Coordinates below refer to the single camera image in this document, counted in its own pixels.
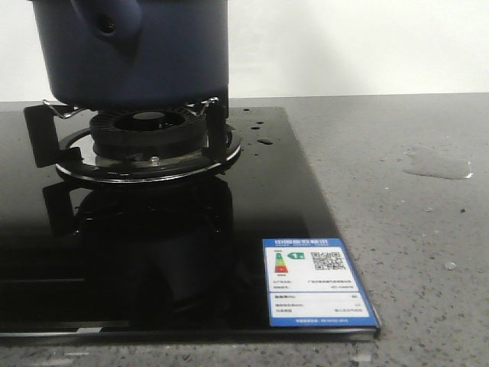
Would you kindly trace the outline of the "black glass gas stove top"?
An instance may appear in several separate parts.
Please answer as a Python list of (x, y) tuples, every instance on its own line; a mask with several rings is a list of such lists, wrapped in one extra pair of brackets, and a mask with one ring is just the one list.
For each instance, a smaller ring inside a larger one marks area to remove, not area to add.
[(342, 240), (283, 109), (231, 111), (230, 169), (140, 184), (38, 167), (24, 109), (1, 113), (2, 345), (378, 336), (373, 307), (377, 328), (270, 326), (262, 240)]

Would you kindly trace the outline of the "blue energy rating label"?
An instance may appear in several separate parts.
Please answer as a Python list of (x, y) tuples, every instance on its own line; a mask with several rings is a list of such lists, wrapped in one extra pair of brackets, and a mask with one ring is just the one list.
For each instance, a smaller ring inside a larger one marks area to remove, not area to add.
[(262, 246), (270, 326), (379, 326), (341, 239), (263, 239)]

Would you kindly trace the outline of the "black metal pot support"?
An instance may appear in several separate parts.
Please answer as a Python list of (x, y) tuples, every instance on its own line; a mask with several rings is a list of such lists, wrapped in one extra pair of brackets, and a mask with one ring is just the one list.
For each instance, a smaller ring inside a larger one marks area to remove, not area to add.
[[(120, 161), (104, 158), (94, 151), (94, 141), (89, 127), (63, 139), (57, 135), (56, 119), (70, 119), (80, 112), (69, 106), (54, 106), (44, 101), (24, 109), (35, 164), (38, 167), (54, 166), (64, 177), (97, 184), (145, 184), (169, 182), (216, 174), (232, 165), (241, 150), (241, 139), (226, 122), (226, 107), (218, 98), (186, 105), (158, 109), (184, 108), (195, 116), (206, 118), (204, 145), (173, 158), (153, 156), (147, 161)], [(153, 111), (157, 109), (118, 110)]]

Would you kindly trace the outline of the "dark blue cooking pot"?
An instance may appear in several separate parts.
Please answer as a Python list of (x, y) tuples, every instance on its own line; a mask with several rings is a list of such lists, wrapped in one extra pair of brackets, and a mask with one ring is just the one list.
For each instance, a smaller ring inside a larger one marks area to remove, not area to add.
[(88, 109), (182, 105), (228, 90), (225, 1), (35, 1), (50, 91)]

